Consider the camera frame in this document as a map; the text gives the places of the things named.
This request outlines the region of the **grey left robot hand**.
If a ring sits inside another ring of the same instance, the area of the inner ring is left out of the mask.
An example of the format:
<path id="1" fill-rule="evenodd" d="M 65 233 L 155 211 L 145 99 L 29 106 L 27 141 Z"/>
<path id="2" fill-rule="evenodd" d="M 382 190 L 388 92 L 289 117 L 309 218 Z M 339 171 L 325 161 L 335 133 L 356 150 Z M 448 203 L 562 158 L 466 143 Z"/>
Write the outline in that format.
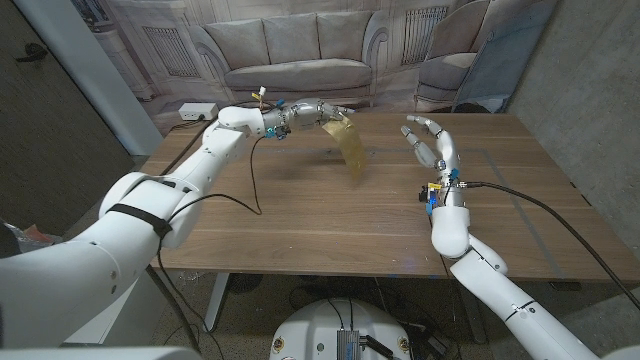
<path id="1" fill-rule="evenodd" d="M 355 110 L 330 104 L 319 98 L 301 99 L 284 111 L 283 122 L 291 128 L 306 130 L 330 121 L 342 121 Z"/>

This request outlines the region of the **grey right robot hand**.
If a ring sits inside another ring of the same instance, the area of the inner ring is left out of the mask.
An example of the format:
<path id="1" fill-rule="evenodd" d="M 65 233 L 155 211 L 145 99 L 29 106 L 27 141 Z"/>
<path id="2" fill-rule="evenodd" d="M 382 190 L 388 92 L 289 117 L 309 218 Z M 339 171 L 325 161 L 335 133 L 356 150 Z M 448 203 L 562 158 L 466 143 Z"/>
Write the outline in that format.
<path id="1" fill-rule="evenodd" d="M 436 150 L 439 155 L 436 155 L 425 142 L 421 141 L 408 126 L 401 127 L 401 132 L 412 146 L 418 162 L 426 168 L 435 169 L 441 177 L 442 183 L 447 184 L 457 180 L 460 173 L 460 157 L 451 134 L 427 117 L 407 115 L 406 120 L 427 129 L 436 140 Z"/>

